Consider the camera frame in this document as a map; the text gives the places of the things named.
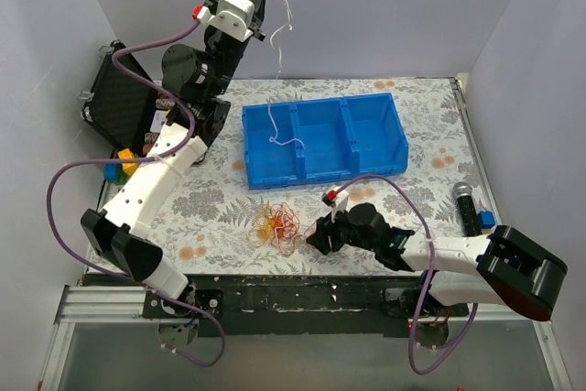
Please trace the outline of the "blue three-compartment plastic bin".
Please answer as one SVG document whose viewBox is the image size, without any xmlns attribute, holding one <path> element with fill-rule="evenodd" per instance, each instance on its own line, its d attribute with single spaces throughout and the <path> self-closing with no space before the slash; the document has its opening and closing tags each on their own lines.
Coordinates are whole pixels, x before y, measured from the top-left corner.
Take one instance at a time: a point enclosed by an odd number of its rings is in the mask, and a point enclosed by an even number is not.
<svg viewBox="0 0 586 391">
<path fill-rule="evenodd" d="M 409 145 L 389 92 L 249 105 L 242 119 L 250 189 L 407 169 Z"/>
</svg>

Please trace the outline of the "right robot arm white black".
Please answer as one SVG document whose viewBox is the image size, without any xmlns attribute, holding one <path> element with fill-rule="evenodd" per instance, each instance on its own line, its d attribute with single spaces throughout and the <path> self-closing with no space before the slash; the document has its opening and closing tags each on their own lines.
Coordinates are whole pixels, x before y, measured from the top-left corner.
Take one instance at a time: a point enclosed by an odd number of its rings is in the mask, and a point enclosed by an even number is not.
<svg viewBox="0 0 586 391">
<path fill-rule="evenodd" d="M 567 265 L 517 229 L 498 225 L 488 235 L 438 237 L 387 223 L 371 203 L 320 217 L 308 244 L 322 254 L 345 245 L 374 253 L 393 271 L 433 271 L 414 293 L 416 308 L 435 315 L 461 303 L 507 306 L 536 321 L 548 321 L 568 273 Z"/>
</svg>

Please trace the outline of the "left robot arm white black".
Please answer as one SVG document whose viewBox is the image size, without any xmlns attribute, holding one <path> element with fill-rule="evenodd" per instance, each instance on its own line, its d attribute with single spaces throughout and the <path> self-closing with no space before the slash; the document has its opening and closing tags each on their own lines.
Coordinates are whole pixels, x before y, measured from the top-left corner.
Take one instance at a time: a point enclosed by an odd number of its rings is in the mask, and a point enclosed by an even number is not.
<svg viewBox="0 0 586 391">
<path fill-rule="evenodd" d="M 177 318 L 193 311 L 195 297 L 187 277 L 147 235 L 176 184 L 222 131 L 231 105 L 221 96 L 250 40 L 266 36 L 265 7 L 266 0 L 205 0 L 192 15 L 193 25 L 204 29 L 204 48 L 183 44 L 186 32 L 164 41 L 161 91 L 178 102 L 120 192 L 81 218 L 95 253 L 164 295 L 163 306 Z"/>
</svg>

